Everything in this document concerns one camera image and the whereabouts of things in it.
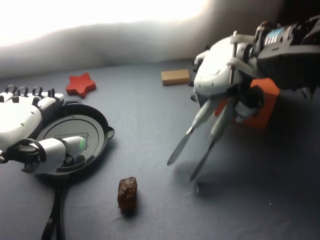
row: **bright light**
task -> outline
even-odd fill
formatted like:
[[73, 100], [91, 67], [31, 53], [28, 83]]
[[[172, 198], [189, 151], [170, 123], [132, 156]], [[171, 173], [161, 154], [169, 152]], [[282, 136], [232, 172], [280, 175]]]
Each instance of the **bright light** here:
[[208, 0], [8, 0], [0, 4], [0, 46], [98, 23], [182, 21]]

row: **gray tablecloth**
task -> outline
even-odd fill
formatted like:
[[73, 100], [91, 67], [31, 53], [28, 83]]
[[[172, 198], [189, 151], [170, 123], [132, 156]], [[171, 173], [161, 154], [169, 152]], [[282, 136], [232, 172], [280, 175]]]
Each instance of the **gray tablecloth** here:
[[[191, 87], [161, 81], [161, 71], [191, 67], [180, 60], [0, 82], [2, 90], [15, 84], [63, 94], [70, 75], [89, 72], [96, 82], [82, 101], [105, 115], [115, 136], [96, 169], [68, 189], [66, 239], [320, 239], [320, 94], [309, 102], [299, 92], [281, 92], [264, 132], [232, 124], [209, 156], [197, 193], [189, 177], [207, 150], [213, 119], [167, 167], [199, 107]], [[40, 239], [51, 212], [54, 190], [22, 168], [14, 161], [0, 165], [1, 240]], [[138, 209], [126, 218], [117, 190], [131, 176]]]

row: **frying pan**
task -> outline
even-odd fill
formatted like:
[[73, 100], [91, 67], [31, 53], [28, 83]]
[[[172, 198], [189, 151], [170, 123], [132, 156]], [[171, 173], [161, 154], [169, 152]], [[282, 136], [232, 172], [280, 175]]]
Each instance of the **frying pan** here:
[[37, 141], [72, 136], [81, 136], [85, 139], [85, 148], [73, 164], [64, 163], [56, 171], [46, 173], [54, 179], [55, 197], [41, 239], [50, 240], [56, 226], [56, 239], [64, 240], [63, 208], [68, 178], [80, 173], [101, 155], [108, 140], [114, 136], [115, 130], [109, 126], [101, 112], [91, 106], [83, 105], [77, 99], [64, 101], [51, 122], [45, 122], [44, 125], [46, 127], [39, 134]]

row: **tan rectangular block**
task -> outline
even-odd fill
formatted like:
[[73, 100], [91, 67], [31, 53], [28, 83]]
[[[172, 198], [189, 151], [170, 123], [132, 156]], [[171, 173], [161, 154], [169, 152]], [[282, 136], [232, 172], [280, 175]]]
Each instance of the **tan rectangular block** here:
[[190, 76], [188, 69], [175, 70], [175, 71], [162, 71], [162, 85], [175, 85], [189, 83]]

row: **wall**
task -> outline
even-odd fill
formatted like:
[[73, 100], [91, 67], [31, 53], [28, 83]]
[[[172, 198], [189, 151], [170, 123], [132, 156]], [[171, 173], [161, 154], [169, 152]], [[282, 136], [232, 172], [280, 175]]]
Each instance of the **wall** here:
[[0, 48], [0, 78], [191, 58], [238, 30], [254, 34], [274, 20], [281, 0], [208, 0], [199, 16], [181, 22], [95, 24]]

